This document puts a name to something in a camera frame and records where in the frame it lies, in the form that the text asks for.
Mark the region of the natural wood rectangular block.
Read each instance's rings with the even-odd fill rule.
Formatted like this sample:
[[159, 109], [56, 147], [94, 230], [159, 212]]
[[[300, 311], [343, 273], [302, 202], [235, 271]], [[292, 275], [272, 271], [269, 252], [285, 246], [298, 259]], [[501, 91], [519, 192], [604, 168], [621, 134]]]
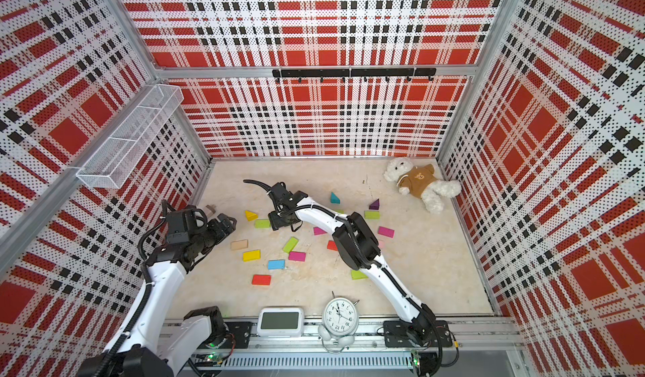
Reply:
[[248, 247], [249, 247], [249, 241], [247, 239], [233, 241], [230, 244], [230, 249], [232, 251], [248, 249]]

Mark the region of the yellow triangle block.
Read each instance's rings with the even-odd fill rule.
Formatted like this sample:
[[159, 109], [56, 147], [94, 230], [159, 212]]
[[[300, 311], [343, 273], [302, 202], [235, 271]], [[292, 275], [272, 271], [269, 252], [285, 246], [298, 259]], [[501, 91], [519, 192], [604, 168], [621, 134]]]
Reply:
[[259, 215], [255, 212], [245, 211], [245, 217], [249, 222], [253, 222], [259, 218]]

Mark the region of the light green rectangular block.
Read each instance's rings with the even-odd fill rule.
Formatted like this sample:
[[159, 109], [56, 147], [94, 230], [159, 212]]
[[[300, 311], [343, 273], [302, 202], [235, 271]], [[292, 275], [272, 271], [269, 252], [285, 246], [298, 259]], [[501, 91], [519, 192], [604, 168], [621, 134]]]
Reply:
[[257, 219], [255, 220], [255, 228], [271, 228], [270, 221], [268, 219]]

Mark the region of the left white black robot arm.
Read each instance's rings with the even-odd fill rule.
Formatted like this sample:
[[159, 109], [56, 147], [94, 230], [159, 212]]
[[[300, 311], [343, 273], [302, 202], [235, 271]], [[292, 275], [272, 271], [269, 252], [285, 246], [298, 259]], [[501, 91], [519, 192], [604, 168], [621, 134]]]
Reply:
[[139, 241], [145, 242], [162, 228], [165, 241], [150, 254], [138, 247], [143, 285], [105, 349], [84, 360], [78, 375], [176, 376], [200, 345], [228, 338], [221, 312], [211, 306], [190, 311], [171, 341], [158, 345], [166, 315], [186, 276], [236, 227], [236, 219], [226, 214], [209, 219], [198, 207], [176, 210], [163, 202], [159, 222]]

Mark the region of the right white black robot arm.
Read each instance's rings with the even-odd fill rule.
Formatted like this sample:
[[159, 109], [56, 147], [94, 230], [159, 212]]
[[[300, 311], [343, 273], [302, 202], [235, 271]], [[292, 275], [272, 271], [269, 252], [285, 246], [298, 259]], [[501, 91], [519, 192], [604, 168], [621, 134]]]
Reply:
[[289, 192], [283, 182], [269, 186], [257, 181], [256, 185], [265, 190], [265, 195], [272, 201], [274, 210], [269, 213], [269, 220], [273, 230], [306, 222], [330, 234], [344, 264], [368, 276], [394, 307], [406, 328], [407, 339], [418, 347], [433, 343], [436, 316], [387, 264], [376, 236], [359, 213], [334, 212], [304, 192]]

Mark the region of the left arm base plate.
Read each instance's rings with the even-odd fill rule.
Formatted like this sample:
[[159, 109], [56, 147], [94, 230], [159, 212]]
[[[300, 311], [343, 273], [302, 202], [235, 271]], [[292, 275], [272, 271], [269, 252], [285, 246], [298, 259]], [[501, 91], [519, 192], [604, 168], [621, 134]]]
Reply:
[[225, 323], [228, 332], [234, 336], [235, 350], [247, 349], [252, 335], [254, 326], [251, 322], [231, 322]]

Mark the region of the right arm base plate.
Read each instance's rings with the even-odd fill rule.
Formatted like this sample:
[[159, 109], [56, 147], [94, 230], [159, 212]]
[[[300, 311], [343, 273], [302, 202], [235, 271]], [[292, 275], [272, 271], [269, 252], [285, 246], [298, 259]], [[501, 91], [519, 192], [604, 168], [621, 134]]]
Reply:
[[[436, 348], [441, 344], [442, 348], [451, 348], [454, 346], [453, 335], [448, 328], [445, 320], [437, 320], [435, 327], [438, 331], [438, 337], [431, 334], [432, 342], [430, 347]], [[415, 348], [416, 345], [408, 338], [407, 328], [400, 321], [385, 321], [383, 323], [383, 336], [386, 348]]]

